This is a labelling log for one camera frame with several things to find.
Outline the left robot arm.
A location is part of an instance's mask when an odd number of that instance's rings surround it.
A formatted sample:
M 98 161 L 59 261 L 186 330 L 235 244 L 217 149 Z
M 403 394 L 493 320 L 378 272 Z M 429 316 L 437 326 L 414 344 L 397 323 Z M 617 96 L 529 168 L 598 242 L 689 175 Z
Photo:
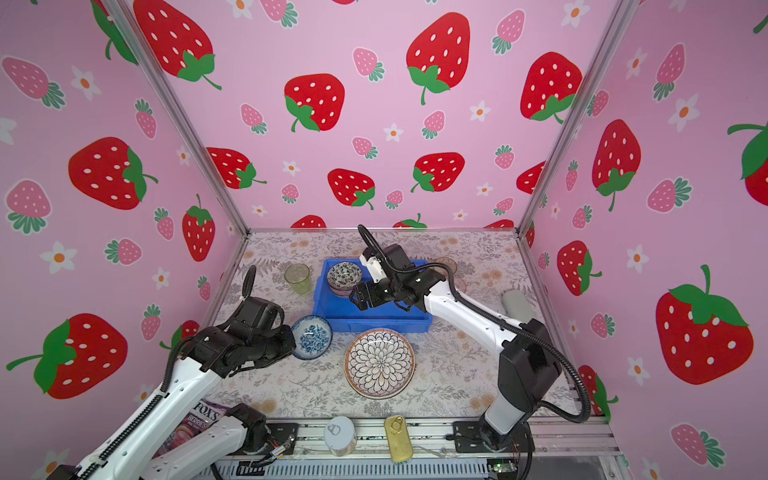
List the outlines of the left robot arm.
M 202 433 L 165 454 L 162 444 L 201 399 L 238 373 L 269 367 L 295 349 L 284 310 L 253 296 L 256 268 L 245 275 L 241 301 L 221 325 L 181 340 L 151 398 L 102 445 L 76 465 L 59 465 L 53 479 L 191 479 L 238 450 L 261 453 L 259 465 L 284 451 L 265 415 L 241 403 Z

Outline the green leaf patterned bowl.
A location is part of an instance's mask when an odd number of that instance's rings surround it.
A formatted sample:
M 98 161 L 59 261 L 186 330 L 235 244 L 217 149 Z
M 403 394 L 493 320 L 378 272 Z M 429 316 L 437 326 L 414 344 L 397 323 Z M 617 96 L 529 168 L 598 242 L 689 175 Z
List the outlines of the green leaf patterned bowl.
M 355 288 L 356 288 L 355 285 L 348 286 L 348 287 L 343 287 L 343 288 L 341 288 L 341 287 L 337 288 L 337 287 L 334 287 L 332 285 L 329 286 L 330 291 L 334 295 L 336 295 L 338 297 L 341 297 L 341 298 L 348 298 L 355 291 Z

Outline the blue floral bowl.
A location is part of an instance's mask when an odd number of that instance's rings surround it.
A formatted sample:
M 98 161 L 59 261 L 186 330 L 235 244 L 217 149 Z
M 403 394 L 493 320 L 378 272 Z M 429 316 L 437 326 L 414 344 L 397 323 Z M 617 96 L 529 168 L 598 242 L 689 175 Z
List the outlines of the blue floral bowl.
M 329 322 L 317 315 L 305 316 L 291 327 L 295 341 L 293 356 L 299 360 L 314 360 L 330 347 L 333 330 Z

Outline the large floral patterned plate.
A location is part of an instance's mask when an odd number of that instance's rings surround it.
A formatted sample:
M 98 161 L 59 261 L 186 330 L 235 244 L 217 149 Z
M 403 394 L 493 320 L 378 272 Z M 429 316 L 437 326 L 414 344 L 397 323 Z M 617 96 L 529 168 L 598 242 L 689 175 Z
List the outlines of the large floral patterned plate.
M 384 328 L 359 335 L 345 355 L 345 375 L 360 395 L 374 400 L 392 398 L 411 382 L 416 370 L 412 345 L 400 333 Z

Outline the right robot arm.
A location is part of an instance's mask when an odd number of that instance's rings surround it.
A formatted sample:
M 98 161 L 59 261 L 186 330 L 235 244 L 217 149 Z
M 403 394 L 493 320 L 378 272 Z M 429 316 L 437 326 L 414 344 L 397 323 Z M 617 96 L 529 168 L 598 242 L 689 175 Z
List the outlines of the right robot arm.
M 452 324 L 498 358 L 498 394 L 477 421 L 475 441 L 491 451 L 509 448 L 515 434 L 530 432 L 528 419 L 540 408 L 575 424 L 589 419 L 589 390 L 578 369 L 551 344 L 543 323 L 534 318 L 521 322 L 498 313 L 460 292 L 447 265 L 417 266 L 400 245 L 383 248 L 364 225 L 357 230 L 366 244 L 360 262 L 371 276 L 349 296 L 359 310 L 389 303 L 404 311 L 416 307 Z M 544 400 L 562 373 L 576 387 L 578 413 Z

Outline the dark dotted bowl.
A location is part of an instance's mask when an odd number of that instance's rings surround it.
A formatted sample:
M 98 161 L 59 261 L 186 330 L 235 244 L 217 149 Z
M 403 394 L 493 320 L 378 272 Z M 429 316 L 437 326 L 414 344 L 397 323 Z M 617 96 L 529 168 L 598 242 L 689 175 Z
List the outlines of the dark dotted bowl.
M 362 269 L 351 261 L 338 262 L 329 268 L 326 280 L 329 286 L 337 288 L 357 286 L 362 282 Z

